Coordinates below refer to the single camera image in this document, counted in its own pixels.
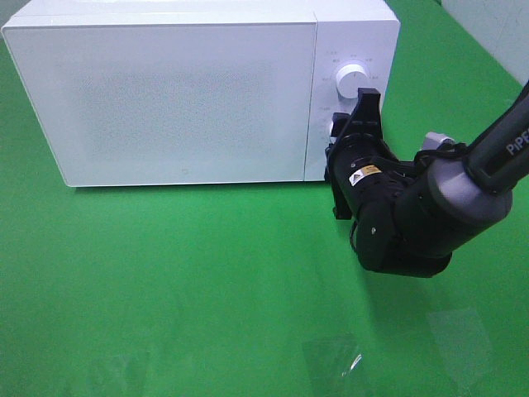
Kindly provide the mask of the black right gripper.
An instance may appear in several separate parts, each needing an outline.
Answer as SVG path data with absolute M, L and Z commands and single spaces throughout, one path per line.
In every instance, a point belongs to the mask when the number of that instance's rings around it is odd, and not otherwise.
M 398 159 L 384 143 L 376 88 L 359 88 L 352 114 L 334 112 L 337 136 L 326 148 L 325 179 L 331 185 L 333 214 L 367 232 L 394 229 Z

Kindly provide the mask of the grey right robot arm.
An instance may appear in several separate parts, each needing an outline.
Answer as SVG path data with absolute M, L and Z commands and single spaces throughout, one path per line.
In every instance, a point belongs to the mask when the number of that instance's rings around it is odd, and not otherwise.
M 332 118 L 325 180 L 366 270 L 431 277 L 454 250 L 503 220 L 528 173 L 528 92 L 472 143 L 430 132 L 410 161 L 384 141 L 376 89 Z

